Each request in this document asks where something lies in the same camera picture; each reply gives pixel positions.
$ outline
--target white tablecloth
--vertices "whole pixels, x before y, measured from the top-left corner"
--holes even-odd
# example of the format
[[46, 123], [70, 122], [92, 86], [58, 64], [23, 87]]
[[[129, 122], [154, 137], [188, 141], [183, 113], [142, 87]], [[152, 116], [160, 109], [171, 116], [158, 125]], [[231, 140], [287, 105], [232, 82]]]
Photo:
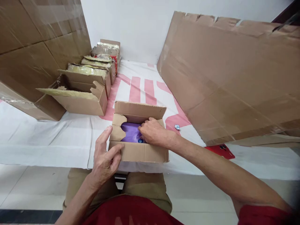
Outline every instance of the white tablecloth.
[[[37, 121], [0, 102], [0, 163], [92, 168], [95, 141], [111, 125], [116, 100], [167, 107], [163, 117], [167, 129], [175, 130], [174, 125], [178, 124], [181, 130], [177, 132], [181, 136], [205, 146], [158, 74], [156, 66], [122, 60], [104, 117], [66, 112], [58, 122]], [[228, 147], [236, 157], [232, 161], [259, 178], [299, 179], [300, 158], [289, 148]], [[171, 151], [169, 160], [164, 164], [121, 162], [119, 170], [203, 175]]]

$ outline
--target khaki pants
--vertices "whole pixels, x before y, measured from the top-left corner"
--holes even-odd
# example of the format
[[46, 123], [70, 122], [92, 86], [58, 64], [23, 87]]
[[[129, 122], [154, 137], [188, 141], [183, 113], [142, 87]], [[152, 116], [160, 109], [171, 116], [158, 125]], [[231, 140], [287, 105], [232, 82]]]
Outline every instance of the khaki pants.
[[[71, 168], [68, 175], [68, 188], [63, 210], [79, 190], [86, 176], [92, 170]], [[131, 172], [124, 183], [122, 194], [135, 195], [150, 199], [167, 213], [172, 211], [172, 203], [166, 193], [166, 185], [162, 173]], [[103, 202], [119, 195], [115, 178], [110, 178], [99, 190], [88, 208], [86, 216], [91, 215]]]

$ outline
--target floor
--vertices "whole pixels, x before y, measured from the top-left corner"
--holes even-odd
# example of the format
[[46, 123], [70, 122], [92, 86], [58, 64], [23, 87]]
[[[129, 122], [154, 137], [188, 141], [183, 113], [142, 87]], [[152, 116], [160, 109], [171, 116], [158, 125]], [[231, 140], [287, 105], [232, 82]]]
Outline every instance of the floor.
[[[61, 210], [69, 168], [0, 164], [0, 210]], [[264, 180], [289, 204], [296, 181]], [[233, 204], [205, 176], [165, 174], [172, 216], [184, 224], [237, 224]]]

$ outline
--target red shirt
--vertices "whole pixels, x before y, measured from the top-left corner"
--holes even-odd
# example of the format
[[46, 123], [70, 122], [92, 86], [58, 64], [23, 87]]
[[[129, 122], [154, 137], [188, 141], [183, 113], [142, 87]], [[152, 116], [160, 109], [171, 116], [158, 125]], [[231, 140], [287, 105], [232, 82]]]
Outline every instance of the red shirt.
[[[265, 206], [242, 207], [239, 225], [281, 224], [289, 214]], [[103, 203], [84, 225], [182, 225], [181, 222], [160, 209], [147, 198], [121, 195]]]

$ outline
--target purple plastic bag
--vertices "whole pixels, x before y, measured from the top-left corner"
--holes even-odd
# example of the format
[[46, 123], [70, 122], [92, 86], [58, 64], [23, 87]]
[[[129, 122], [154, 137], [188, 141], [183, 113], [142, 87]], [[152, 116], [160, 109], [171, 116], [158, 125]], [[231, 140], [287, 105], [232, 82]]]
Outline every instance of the purple plastic bag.
[[121, 129], [125, 131], [126, 137], [124, 137], [121, 141], [133, 143], [146, 143], [143, 139], [141, 139], [142, 134], [138, 130], [139, 126], [141, 125], [137, 123], [122, 123]]

